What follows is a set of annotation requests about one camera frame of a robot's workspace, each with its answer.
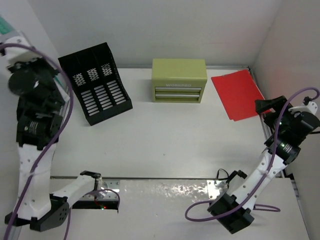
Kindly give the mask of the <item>black three-slot file organizer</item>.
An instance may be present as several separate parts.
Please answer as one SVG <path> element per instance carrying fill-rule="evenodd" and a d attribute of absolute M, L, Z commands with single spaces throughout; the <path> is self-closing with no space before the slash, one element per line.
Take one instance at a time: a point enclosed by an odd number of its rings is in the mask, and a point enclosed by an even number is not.
<path fill-rule="evenodd" d="M 59 57 L 58 61 L 90 126 L 133 109 L 106 42 Z"/>

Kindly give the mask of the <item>red folder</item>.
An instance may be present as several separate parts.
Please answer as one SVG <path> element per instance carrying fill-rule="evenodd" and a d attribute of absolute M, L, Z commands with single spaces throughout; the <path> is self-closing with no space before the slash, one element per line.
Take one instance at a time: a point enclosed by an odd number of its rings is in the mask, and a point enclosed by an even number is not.
<path fill-rule="evenodd" d="M 237 122 L 258 115 L 255 101 L 264 97 L 248 70 L 215 76 L 211 81 L 230 120 Z"/>

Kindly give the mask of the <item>green notebook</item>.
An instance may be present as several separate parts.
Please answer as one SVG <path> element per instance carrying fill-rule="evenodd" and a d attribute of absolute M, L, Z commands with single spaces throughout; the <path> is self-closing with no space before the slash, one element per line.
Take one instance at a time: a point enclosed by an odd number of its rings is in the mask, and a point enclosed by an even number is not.
<path fill-rule="evenodd" d="M 9 38 L 17 35 L 16 29 L 2 16 L 0 16 L 0 35 Z"/>

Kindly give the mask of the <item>green metal drawer toolbox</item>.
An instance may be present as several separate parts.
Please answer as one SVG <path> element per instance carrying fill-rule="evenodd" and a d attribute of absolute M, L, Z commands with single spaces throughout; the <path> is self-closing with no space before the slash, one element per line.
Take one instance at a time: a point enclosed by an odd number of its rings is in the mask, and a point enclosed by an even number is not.
<path fill-rule="evenodd" d="M 196 103 L 208 81 L 204 59 L 154 58 L 151 84 L 155 103 Z"/>

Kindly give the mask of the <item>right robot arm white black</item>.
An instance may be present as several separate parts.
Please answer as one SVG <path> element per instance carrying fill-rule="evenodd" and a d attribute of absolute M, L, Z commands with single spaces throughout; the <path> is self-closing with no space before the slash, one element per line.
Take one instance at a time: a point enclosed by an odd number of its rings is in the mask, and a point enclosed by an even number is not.
<path fill-rule="evenodd" d="M 259 157 L 257 167 L 236 190 L 222 194 L 209 205 L 207 211 L 212 216 L 231 212 L 218 218 L 218 222 L 231 234 L 243 230 L 254 221 L 251 211 L 261 192 L 298 157 L 300 144 L 320 126 L 316 117 L 317 108 L 317 104 L 308 96 L 301 106 L 289 104 L 277 128 L 278 132 L 264 143 L 266 148 Z"/>

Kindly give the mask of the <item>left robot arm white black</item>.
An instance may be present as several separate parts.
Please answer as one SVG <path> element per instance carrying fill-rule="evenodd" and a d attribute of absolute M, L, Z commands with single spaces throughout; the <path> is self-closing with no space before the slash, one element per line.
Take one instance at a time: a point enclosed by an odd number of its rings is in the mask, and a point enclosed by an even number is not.
<path fill-rule="evenodd" d="M 28 225 L 31 230 L 44 232 L 62 225 L 70 208 L 98 189 L 101 175 L 83 171 L 72 183 L 50 192 L 53 156 L 67 122 L 61 115 L 67 95 L 54 81 L 58 71 L 43 58 L 19 61 L 9 70 L 9 90 L 19 97 L 19 186 L 16 205 L 4 222 L 8 228 Z"/>

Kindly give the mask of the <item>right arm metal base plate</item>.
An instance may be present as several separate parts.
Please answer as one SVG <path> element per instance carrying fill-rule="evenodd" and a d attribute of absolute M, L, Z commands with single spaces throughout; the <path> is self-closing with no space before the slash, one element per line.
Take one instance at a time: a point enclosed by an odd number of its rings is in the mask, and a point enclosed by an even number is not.
<path fill-rule="evenodd" d="M 226 180 L 207 180 L 206 182 L 208 198 L 212 201 L 226 193 L 229 189 Z"/>

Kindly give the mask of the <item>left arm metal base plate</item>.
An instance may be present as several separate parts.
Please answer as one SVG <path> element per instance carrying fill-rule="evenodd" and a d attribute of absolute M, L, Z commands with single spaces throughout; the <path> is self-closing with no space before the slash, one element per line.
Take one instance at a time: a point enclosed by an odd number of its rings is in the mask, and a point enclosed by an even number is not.
<path fill-rule="evenodd" d="M 95 182 L 91 180 L 86 184 L 78 184 L 77 191 L 86 193 L 79 200 L 93 201 L 95 198 L 99 201 L 117 201 L 117 194 L 120 193 L 120 180 L 103 178 Z"/>

